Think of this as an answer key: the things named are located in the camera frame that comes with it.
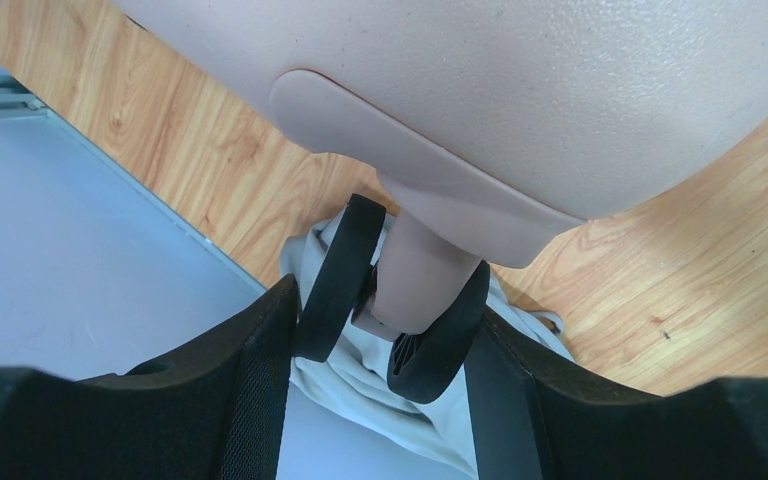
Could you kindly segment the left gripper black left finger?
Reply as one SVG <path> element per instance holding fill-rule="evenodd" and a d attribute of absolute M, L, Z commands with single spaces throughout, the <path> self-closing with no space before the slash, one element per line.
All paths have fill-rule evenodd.
<path fill-rule="evenodd" d="M 71 381 L 0 367 L 0 479 L 273 479 L 298 286 L 134 367 Z"/>

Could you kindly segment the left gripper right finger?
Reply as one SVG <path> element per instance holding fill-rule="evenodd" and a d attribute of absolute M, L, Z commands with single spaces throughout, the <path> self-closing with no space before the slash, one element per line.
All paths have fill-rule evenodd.
<path fill-rule="evenodd" d="M 768 377 L 658 396 L 487 312 L 465 365 L 483 479 L 768 479 Z"/>

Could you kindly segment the pink hard-shell suitcase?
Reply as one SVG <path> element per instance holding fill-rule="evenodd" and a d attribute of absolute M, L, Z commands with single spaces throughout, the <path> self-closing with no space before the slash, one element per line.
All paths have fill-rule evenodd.
<path fill-rule="evenodd" d="M 438 398 L 489 267 L 652 199 L 768 116 L 768 1 L 122 1 L 137 25 L 293 143 L 373 167 L 300 322 L 330 354 L 364 280 L 389 387 Z"/>

